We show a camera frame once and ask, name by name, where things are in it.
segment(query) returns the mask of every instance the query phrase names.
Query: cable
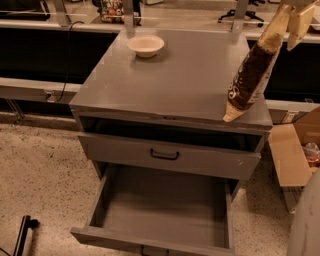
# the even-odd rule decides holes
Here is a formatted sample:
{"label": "cable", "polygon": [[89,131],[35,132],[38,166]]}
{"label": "cable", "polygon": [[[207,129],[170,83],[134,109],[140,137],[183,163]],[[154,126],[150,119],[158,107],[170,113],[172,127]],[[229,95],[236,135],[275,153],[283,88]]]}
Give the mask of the cable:
{"label": "cable", "polygon": [[64,82],[64,85],[63,85],[63,89],[62,89],[62,92],[61,92],[61,95],[59,97],[59,99],[57,99],[56,101],[53,101],[53,103],[57,103],[59,102],[63,95],[64,95],[64,92],[65,92],[65,89],[66,89],[66,85],[67,85],[67,81],[68,81],[68,78],[69,78],[69,72],[70,72],[70,59],[71,59],[71,47],[70,47],[70,34],[71,34],[71,31],[72,31],[72,28],[75,24],[84,24],[84,22],[82,21],[75,21],[71,24],[70,28],[69,28],[69,31],[68,31],[68,37],[67,37],[67,45],[68,45],[68,63],[67,63],[67,72],[66,72],[66,77],[65,77],[65,82]]}
{"label": "cable", "polygon": [[0,251],[4,252],[4,253],[7,254],[8,256],[11,256],[9,253],[7,253],[5,250],[3,250],[1,247],[0,247]]}

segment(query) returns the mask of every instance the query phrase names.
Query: metal cabinet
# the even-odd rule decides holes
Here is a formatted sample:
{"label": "metal cabinet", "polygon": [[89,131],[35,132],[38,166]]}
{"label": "metal cabinet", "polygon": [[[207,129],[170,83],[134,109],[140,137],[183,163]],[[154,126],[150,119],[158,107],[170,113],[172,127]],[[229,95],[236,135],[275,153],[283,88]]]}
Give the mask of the metal cabinet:
{"label": "metal cabinet", "polygon": [[[272,127],[264,98],[235,122],[222,120],[246,39],[140,32],[162,36],[167,46],[140,59],[122,31],[70,103],[101,179],[87,223],[71,233],[81,243],[141,255],[234,255],[232,198]],[[197,55],[190,52],[194,44]],[[199,63],[206,65],[198,75],[206,77],[195,85],[195,74],[182,71]]]}

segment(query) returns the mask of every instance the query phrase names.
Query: white bowl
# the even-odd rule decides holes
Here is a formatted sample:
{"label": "white bowl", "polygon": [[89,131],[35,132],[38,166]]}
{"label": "white bowl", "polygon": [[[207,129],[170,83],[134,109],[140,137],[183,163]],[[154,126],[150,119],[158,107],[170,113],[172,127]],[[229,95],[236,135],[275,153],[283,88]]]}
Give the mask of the white bowl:
{"label": "white bowl", "polygon": [[157,52],[164,46],[164,41],[157,36],[143,35],[131,38],[128,47],[135,51],[139,57],[150,58],[157,54]]}

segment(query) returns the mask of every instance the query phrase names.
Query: floor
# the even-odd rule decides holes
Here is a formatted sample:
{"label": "floor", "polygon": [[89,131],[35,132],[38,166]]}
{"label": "floor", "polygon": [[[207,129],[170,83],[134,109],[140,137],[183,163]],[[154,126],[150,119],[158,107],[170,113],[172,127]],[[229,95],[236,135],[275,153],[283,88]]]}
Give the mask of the floor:
{"label": "floor", "polygon": [[[231,27],[230,21],[218,24],[217,19],[234,5],[233,1],[225,5],[198,1],[197,6],[192,0],[182,2],[165,0],[158,5],[142,5],[142,24],[212,30]],[[97,17],[90,3],[68,3],[67,9],[78,14],[73,16],[75,19],[84,10],[90,12],[89,16],[81,16],[90,22]],[[259,8],[259,15],[267,20],[275,7]],[[250,22],[244,29],[258,30]],[[99,185],[77,139],[74,121],[34,115],[27,115],[16,126],[12,125],[14,121],[11,113],[0,113],[0,247],[13,253],[22,216],[29,214],[40,221],[40,226],[29,232],[25,256],[132,255],[81,245],[70,234],[72,227],[83,227]],[[293,216],[273,176],[267,149],[253,176],[237,194],[232,209],[237,255],[286,254]]]}

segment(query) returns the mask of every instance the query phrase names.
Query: drawer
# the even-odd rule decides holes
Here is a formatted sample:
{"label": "drawer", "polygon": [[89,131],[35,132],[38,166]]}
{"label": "drawer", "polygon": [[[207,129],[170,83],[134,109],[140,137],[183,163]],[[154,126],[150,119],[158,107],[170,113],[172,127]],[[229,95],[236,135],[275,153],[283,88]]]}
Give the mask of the drawer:
{"label": "drawer", "polygon": [[83,244],[141,255],[234,255],[226,179],[109,166],[84,228]]}
{"label": "drawer", "polygon": [[88,159],[98,162],[249,179],[260,154],[207,146],[81,133]]}

